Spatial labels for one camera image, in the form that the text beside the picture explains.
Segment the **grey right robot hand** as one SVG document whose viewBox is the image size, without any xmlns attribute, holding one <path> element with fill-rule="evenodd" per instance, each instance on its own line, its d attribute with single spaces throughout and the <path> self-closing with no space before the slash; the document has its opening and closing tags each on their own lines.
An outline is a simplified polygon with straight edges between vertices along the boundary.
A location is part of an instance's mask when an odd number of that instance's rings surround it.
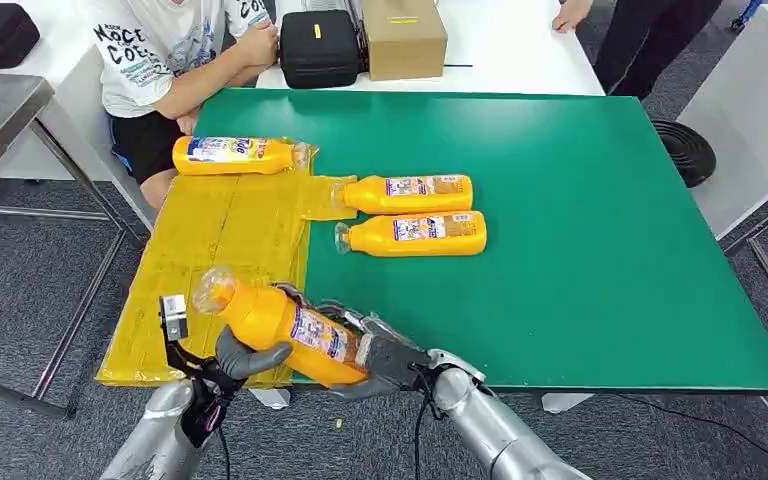
<svg viewBox="0 0 768 480">
<path fill-rule="evenodd" d="M 358 382 L 330 386 L 330 393 L 344 400 L 362 400 L 419 390 L 419 377 L 430 357 L 418 344 L 374 312 L 362 314 L 337 301 L 327 301 L 317 311 L 360 335 L 354 361 L 366 372 Z"/>
</svg>

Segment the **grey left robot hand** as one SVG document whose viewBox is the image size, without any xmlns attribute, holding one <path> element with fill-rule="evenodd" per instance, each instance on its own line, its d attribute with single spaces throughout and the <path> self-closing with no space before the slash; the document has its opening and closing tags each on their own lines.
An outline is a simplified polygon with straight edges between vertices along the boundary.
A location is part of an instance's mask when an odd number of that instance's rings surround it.
<svg viewBox="0 0 768 480">
<path fill-rule="evenodd" d="M 230 378 L 243 381 L 281 365 L 291 355 L 292 345 L 278 342 L 266 350 L 254 351 L 226 326 L 217 338 L 215 350 L 220 369 Z"/>
</svg>

